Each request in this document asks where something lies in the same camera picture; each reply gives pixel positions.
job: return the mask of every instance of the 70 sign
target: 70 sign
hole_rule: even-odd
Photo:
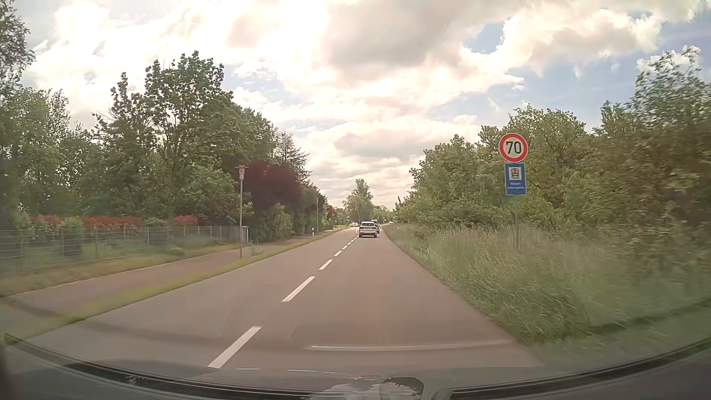
[[[528,143],[518,133],[507,133],[498,141],[498,151],[508,162],[521,162],[528,154]]]

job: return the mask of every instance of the metal pole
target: metal pole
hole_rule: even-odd
[[[516,249],[520,248],[519,238],[518,238],[518,196],[513,195],[513,225],[516,230]]]
[[[242,233],[242,179],[240,179],[240,259],[242,258],[242,242],[244,234]]]

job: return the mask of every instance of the asphalt road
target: asphalt road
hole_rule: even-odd
[[[387,236],[356,235],[350,228],[30,341],[106,364],[222,370],[539,365]]]

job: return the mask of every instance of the white cloud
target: white cloud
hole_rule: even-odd
[[[671,62],[674,64],[689,65],[691,62],[688,57],[681,53],[677,53],[674,50],[671,50],[670,53],[672,54]],[[639,58],[637,60],[637,69],[639,69],[640,72],[649,71],[652,69],[651,64],[659,61],[660,58],[660,55],[651,56],[650,58]]]
[[[326,179],[362,174],[374,188],[384,182],[394,188],[375,192],[377,201],[392,203],[394,190],[402,193],[411,182],[407,170],[417,163],[417,145],[448,140],[455,132],[476,138],[472,116],[432,121],[425,115],[433,107],[494,85],[523,89],[525,82],[513,68],[542,75],[549,65],[565,60],[577,65],[579,76],[587,63],[657,51],[662,23],[689,21],[706,3],[183,0],[160,17],[136,23],[124,16],[125,10],[120,18],[113,16],[116,1],[67,0],[53,15],[53,32],[37,47],[28,77],[37,87],[64,89],[73,112],[88,115],[107,108],[108,90],[121,72],[141,88],[143,69],[153,59],[171,60],[198,49],[204,57],[234,65],[238,76],[279,79],[303,99],[300,105],[285,105],[236,88],[235,102],[274,122],[347,121],[323,132],[312,130],[302,142],[312,156],[314,180],[322,181],[338,204],[341,192]],[[462,46],[486,24],[502,22],[494,52]],[[493,101],[491,107],[498,110]],[[351,154],[344,142],[361,146],[364,153]]]

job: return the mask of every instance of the red circle sign border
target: red circle sign border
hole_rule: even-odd
[[[506,152],[503,151],[503,143],[511,137],[515,137],[516,139],[519,139],[523,143],[523,154],[520,157],[516,158],[511,158],[506,155]],[[526,158],[528,155],[528,143],[526,142],[526,139],[523,139],[523,136],[519,135],[518,133],[507,133],[504,135],[499,141],[498,141],[498,152],[501,153],[501,156],[509,162],[521,162],[523,159]]]

